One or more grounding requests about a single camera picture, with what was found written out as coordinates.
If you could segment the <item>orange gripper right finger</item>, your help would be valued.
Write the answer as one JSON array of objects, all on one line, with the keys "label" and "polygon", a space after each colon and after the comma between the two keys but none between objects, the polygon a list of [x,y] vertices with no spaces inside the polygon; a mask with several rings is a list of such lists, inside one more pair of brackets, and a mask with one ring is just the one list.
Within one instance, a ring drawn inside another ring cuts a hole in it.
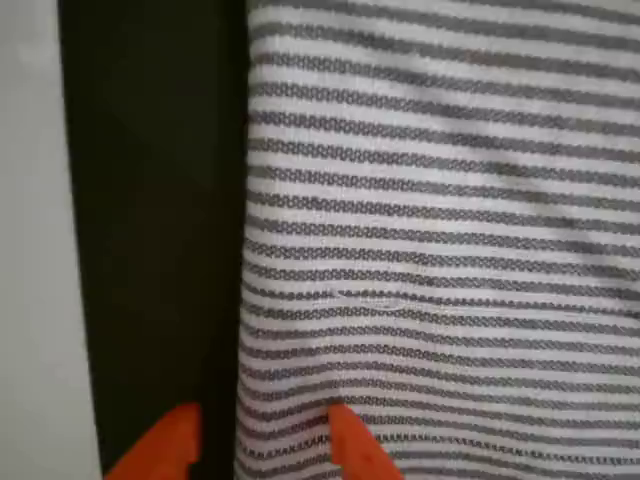
[{"label": "orange gripper right finger", "polygon": [[331,461],[345,480],[402,480],[389,454],[360,417],[344,404],[328,408]]}]

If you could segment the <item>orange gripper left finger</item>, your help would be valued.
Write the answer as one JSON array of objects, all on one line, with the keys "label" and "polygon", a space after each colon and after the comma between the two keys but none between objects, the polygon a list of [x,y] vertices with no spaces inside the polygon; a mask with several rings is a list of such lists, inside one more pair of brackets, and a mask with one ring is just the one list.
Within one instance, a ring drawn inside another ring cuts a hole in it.
[{"label": "orange gripper left finger", "polygon": [[106,480],[188,480],[200,460],[201,407],[179,405],[160,418],[104,476]]}]

